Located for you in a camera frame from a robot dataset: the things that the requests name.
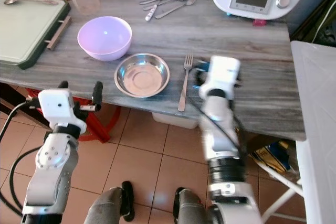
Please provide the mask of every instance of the appliance knob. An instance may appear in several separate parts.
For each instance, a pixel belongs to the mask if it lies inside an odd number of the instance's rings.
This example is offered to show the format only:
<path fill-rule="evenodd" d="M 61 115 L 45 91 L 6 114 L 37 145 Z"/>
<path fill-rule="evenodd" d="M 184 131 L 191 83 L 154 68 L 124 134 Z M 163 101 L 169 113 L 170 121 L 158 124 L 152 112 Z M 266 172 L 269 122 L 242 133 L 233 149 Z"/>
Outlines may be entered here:
<path fill-rule="evenodd" d="M 290 3 L 290 0 L 277 0 L 276 1 L 276 5 L 280 9 L 286 8 L 287 6 L 289 6 L 289 3 Z"/>

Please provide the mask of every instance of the plastic bowl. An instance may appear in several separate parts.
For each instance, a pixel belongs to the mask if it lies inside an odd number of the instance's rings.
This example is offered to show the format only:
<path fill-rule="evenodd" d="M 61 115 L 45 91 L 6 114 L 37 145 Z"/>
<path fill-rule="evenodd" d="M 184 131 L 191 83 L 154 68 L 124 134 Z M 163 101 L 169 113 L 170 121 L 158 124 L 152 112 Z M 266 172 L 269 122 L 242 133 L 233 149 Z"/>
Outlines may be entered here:
<path fill-rule="evenodd" d="M 99 17 L 82 26 L 77 40 L 79 46 L 91 57 L 112 61 L 125 55 L 130 48 L 132 29 L 121 18 Z"/>

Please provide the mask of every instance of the table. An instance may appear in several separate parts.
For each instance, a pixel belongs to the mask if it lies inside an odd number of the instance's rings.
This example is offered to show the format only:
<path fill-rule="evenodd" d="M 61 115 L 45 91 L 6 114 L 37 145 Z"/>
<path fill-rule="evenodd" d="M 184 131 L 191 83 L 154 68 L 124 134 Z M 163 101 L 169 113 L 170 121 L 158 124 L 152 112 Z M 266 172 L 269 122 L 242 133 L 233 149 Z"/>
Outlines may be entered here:
<path fill-rule="evenodd" d="M 177 110 L 184 79 L 185 55 L 197 58 L 222 55 L 239 59 L 243 86 L 235 90 L 235 112 L 246 130 L 292 140 L 304 140 L 302 112 L 290 49 L 288 29 L 283 19 L 254 27 L 252 20 L 226 16 L 212 0 L 197 0 L 168 16 L 150 22 L 138 4 L 142 0 L 100 0 L 94 15 L 83 16 L 70 2 L 72 24 L 54 51 L 45 50 L 37 63 L 21 70 L 0 65 L 0 81 L 34 89 L 55 88 L 69 81 L 74 95 L 91 98 L 96 81 L 104 84 L 103 101 L 152 112 L 196 119 L 198 112 L 186 105 Z M 164 12 L 178 3 L 159 6 Z M 170 69 L 168 86 L 160 94 L 146 99 L 128 97 L 114 84 L 113 74 L 124 59 L 101 62 L 88 56 L 77 43 L 80 27 L 92 18 L 117 16 L 132 27 L 132 45 L 127 55 L 148 52 L 162 57 Z M 201 105 L 198 91 L 189 79 L 188 95 Z"/>

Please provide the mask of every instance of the tiled floor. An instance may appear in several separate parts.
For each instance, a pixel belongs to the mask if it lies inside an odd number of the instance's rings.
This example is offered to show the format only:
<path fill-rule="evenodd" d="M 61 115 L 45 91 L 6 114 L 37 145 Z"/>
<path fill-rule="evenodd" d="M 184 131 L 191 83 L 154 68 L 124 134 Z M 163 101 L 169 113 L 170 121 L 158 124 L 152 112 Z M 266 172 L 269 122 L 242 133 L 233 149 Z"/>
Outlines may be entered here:
<path fill-rule="evenodd" d="M 104 122 L 113 107 L 104 105 L 99 118 Z M 6 115 L 1 114 L 1 127 Z M 18 115 L 0 145 L 0 186 L 10 199 L 8 170 L 15 158 L 43 143 L 46 130 Z M 105 190 L 130 180 L 135 193 L 135 220 L 132 223 L 173 223 L 172 203 L 175 190 L 193 189 L 204 204 L 207 197 L 208 168 L 203 159 L 200 130 L 187 130 L 158 123 L 148 112 L 122 108 L 121 117 L 111 131 L 111 140 L 80 142 L 79 163 L 73 173 L 71 190 L 64 213 L 65 224 L 83 223 L 93 201 Z M 15 174 L 15 189 L 21 202 L 34 173 L 35 154 L 25 157 Z M 262 173 L 249 160 L 247 180 L 252 184 L 261 212 L 286 187 Z M 302 198 L 294 196 L 279 210 L 283 214 L 304 217 Z M 4 204 L 0 204 L 0 223 L 19 223 L 20 219 Z M 299 224 L 297 221 L 272 217 L 268 224 Z"/>

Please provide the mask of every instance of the cutting board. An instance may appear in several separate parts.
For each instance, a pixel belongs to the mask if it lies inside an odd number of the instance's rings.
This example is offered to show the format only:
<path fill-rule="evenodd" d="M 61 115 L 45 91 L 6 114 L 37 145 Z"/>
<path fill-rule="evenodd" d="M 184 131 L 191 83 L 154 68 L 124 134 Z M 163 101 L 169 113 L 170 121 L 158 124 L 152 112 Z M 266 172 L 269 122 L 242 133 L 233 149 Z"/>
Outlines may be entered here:
<path fill-rule="evenodd" d="M 0 62 L 26 69 L 35 64 L 70 11 L 67 1 L 58 5 L 0 0 Z"/>

